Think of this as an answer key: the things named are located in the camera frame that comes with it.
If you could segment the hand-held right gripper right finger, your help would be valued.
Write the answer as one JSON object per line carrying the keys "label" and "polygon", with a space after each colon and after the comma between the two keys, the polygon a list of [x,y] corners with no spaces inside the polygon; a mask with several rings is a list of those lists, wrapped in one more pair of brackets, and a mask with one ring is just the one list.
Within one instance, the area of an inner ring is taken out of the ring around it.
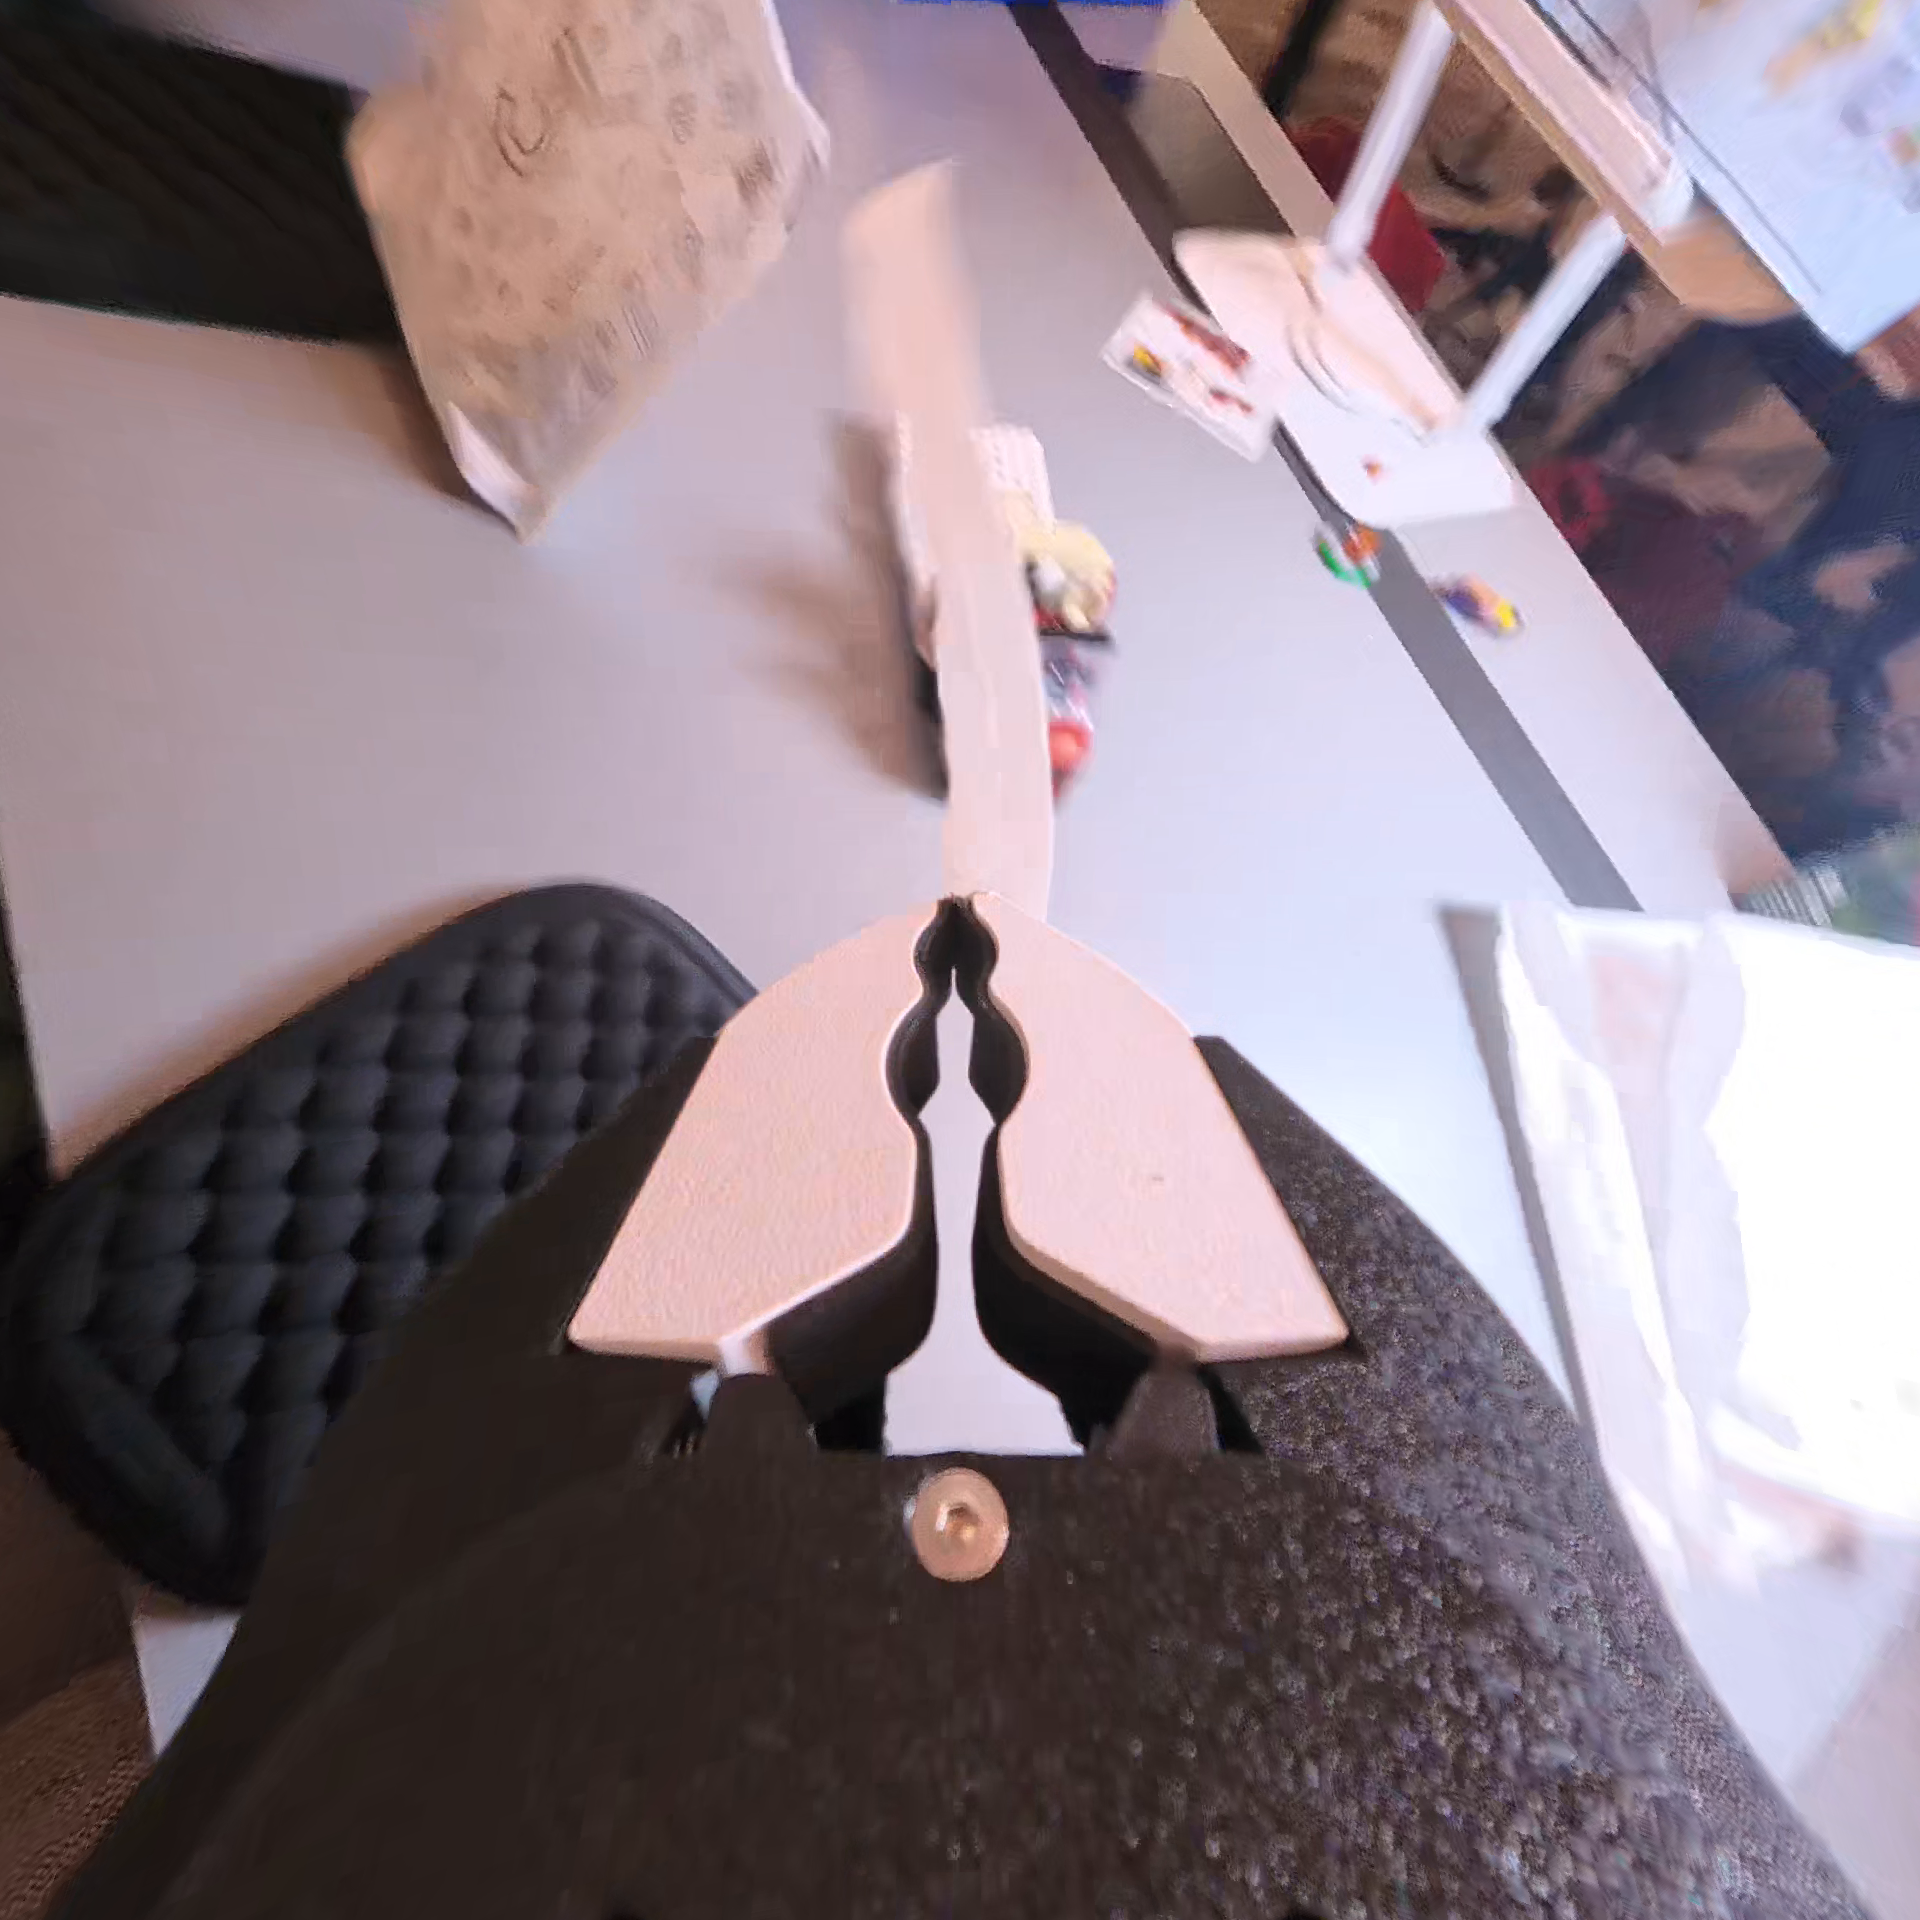
{"label": "hand-held right gripper right finger", "polygon": [[1198,1362],[1328,1354],[1321,1282],[1193,1033],[1117,963],[1002,896],[975,896],[989,1015],[1021,1088],[1000,1120],[1015,1256],[1075,1302]]}

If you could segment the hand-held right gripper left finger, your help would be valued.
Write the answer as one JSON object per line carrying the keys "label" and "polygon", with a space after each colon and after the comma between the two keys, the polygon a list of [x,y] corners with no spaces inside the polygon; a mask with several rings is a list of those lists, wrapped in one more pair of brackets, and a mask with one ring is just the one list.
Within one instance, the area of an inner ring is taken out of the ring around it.
{"label": "hand-held right gripper left finger", "polygon": [[721,1376],[889,1376],[928,1335],[939,1251],[947,904],[881,919],[735,1015],[567,1327],[585,1354]]}

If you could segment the white desk stand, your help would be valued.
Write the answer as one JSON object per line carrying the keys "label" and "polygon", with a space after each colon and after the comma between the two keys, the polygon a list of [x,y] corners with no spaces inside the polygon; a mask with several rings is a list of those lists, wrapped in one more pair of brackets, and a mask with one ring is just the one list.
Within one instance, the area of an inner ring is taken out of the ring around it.
{"label": "white desk stand", "polygon": [[[1551,256],[1486,367],[1455,384],[1371,259],[1378,216],[1465,46],[1592,202]],[[1187,230],[1183,277],[1258,361],[1280,430],[1352,521],[1400,530],[1504,513],[1515,493],[1495,427],[1623,256],[1639,256],[1713,320],[1778,320],[1787,290],[1696,187],[1682,153],[1645,113],[1650,86],[1598,30],[1568,38],[1545,6],[1417,6],[1355,162],[1319,239]],[[1381,486],[1363,457],[1389,466]]]}

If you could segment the light printed booklet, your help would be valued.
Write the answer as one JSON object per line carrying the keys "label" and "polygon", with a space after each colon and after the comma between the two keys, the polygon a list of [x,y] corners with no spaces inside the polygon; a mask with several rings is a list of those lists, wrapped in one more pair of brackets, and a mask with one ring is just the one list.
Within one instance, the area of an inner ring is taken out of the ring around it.
{"label": "light printed booklet", "polygon": [[1918,302],[1918,6],[1671,6],[1650,82],[1696,185],[1858,353]]}

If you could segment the large white printed paper bag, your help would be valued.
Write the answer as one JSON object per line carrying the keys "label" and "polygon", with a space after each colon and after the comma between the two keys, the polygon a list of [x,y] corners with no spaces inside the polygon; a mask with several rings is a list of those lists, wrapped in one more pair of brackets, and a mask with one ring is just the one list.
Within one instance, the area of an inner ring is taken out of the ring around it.
{"label": "large white printed paper bag", "polygon": [[469,493],[533,542],[825,169],[776,6],[437,6],[347,162]]}

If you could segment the colourful toy set box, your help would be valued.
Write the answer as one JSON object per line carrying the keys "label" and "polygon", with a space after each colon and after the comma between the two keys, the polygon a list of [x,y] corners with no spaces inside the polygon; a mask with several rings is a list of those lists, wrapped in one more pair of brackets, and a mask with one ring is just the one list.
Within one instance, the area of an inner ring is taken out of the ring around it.
{"label": "colourful toy set box", "polygon": [[1813,855],[1794,865],[1787,877],[1739,896],[1735,910],[1851,941],[1915,949],[1918,826]]}

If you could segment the toy brick camper van model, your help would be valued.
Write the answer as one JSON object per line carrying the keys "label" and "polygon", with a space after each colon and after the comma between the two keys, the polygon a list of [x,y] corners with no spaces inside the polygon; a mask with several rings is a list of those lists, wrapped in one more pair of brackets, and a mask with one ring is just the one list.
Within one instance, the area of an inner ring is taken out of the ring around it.
{"label": "toy brick camper van model", "polygon": [[[1015,545],[1041,650],[1047,712],[1053,795],[1062,800],[1087,770],[1096,749],[1096,695],[1114,658],[1114,602],[1118,569],[1091,529],[1056,514],[1049,462],[1041,437],[1021,424],[990,424],[975,432],[975,448],[990,495]],[[910,673],[917,709],[943,725],[935,637],[935,578],[912,478],[907,422],[896,422],[887,502],[903,577]]]}

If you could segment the torn white paper strip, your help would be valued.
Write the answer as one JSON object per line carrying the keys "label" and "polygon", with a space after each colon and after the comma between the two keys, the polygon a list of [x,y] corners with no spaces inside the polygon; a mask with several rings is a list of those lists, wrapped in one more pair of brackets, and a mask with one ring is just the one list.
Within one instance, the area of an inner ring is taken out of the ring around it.
{"label": "torn white paper strip", "polygon": [[923,563],[947,776],[944,889],[997,896],[1046,922],[1055,798],[1041,645],[1017,542],[977,448],[989,382],[950,162],[853,207],[843,294],[862,398],[906,455],[901,498]]}

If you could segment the printed sticker sheet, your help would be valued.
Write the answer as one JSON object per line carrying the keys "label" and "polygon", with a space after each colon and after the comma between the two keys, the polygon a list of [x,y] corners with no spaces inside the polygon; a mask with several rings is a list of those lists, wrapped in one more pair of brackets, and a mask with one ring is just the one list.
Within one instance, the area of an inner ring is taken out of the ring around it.
{"label": "printed sticker sheet", "polygon": [[1249,464],[1277,447],[1280,422],[1258,361],[1187,304],[1141,296],[1099,360]]}

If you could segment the grey desk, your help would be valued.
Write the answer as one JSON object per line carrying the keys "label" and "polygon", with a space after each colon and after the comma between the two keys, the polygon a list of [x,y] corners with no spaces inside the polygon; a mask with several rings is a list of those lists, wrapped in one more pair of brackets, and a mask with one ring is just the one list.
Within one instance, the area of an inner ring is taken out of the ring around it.
{"label": "grey desk", "polygon": [[[1559,874],[1290,469],[1128,422],[1097,341],[1159,259],[1059,10],[777,14],[825,174],[528,545],[442,486],[402,358],[6,302],[6,895],[57,1147],[517,893],[649,896],[755,998],[914,906],[952,937],[910,1361],[569,1345],[730,1023],[691,1043],[401,1321],[57,1912],[1854,1913],[1545,1319],[1371,1168],[1494,1194],[1437,909]],[[1155,1351],[1003,1229],[1017,1045],[843,294],[853,207],[930,162],[989,425],[1118,569],[1046,923],[1193,1033],[1330,1351]]]}

